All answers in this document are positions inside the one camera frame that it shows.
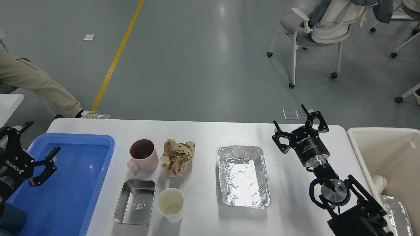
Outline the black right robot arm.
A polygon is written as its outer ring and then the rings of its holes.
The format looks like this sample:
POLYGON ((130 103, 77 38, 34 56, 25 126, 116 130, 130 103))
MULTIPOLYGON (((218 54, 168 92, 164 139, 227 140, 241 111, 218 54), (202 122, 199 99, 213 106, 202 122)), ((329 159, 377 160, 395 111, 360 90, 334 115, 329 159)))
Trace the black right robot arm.
POLYGON ((352 175, 340 179, 327 159, 330 152, 320 138, 329 127, 319 111, 308 111, 305 124, 292 132, 283 131, 277 121, 272 140, 287 154, 292 149, 300 163, 315 175, 309 185, 311 201, 325 209, 331 219, 328 226, 336 236, 393 236, 387 230, 386 211, 352 175))

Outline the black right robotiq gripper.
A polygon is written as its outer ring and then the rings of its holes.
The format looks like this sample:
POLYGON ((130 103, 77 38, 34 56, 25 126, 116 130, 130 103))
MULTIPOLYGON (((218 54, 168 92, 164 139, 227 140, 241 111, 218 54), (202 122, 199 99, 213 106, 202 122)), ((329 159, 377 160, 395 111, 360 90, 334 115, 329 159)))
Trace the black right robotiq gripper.
POLYGON ((329 132, 329 127, 320 111, 311 111, 301 104, 301 108, 306 113, 306 122, 303 127, 293 130, 291 133, 281 130, 276 120, 273 124, 276 131, 272 140, 283 154, 287 154, 293 149, 304 167, 317 167, 327 163, 330 152, 319 138, 319 133, 329 132), (313 121, 320 123, 317 129, 313 128, 313 121), (282 144, 280 139, 289 140, 289 144, 282 144))

